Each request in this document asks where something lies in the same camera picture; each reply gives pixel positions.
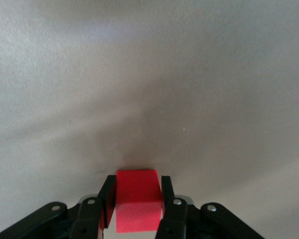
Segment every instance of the gray surface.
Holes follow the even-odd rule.
[[[0,231],[147,167],[299,239],[299,0],[0,0]]]

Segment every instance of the black plastic part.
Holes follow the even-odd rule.
[[[169,201],[175,198],[173,186],[171,183],[171,179],[169,176],[161,177],[161,193],[163,196],[164,204],[163,204],[163,213],[165,213],[165,207]]]
[[[102,239],[104,216],[101,199],[90,197],[80,207],[77,221],[72,226],[70,239]]]
[[[188,205],[183,199],[175,198],[168,201],[155,239],[185,239],[187,208]]]
[[[116,175],[109,175],[98,197],[70,209],[49,203],[1,232],[0,239],[102,239],[115,207],[116,185]],[[156,239],[264,239],[218,203],[197,209],[175,198],[169,176],[162,176],[161,185],[165,211]]]
[[[116,175],[109,175],[101,188],[98,198],[101,199],[104,208],[104,225],[108,228],[115,208]]]
[[[61,218],[66,218],[67,207],[64,203],[52,202],[31,213],[16,224],[0,233],[0,239],[23,239],[53,225]]]
[[[214,206],[216,210],[208,210],[209,205]],[[207,203],[201,207],[200,212],[202,218],[217,223],[226,234],[234,239],[264,239],[221,204]]]
[[[185,239],[186,226],[184,222],[162,219],[155,239]]]

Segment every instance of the metal screw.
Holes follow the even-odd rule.
[[[207,210],[209,210],[211,212],[216,212],[217,208],[214,205],[207,205]]]
[[[88,201],[88,204],[94,204],[95,203],[95,200],[94,199],[91,199]]]
[[[54,206],[51,208],[52,211],[58,211],[60,209],[60,206]]]
[[[174,199],[173,203],[175,205],[181,205],[181,200],[180,199]]]

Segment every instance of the red block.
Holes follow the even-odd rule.
[[[156,170],[119,170],[115,208],[117,233],[157,231],[162,195]]]

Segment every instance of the white backdrop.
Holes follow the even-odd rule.
[[[0,0],[0,231],[134,168],[299,239],[299,0]]]

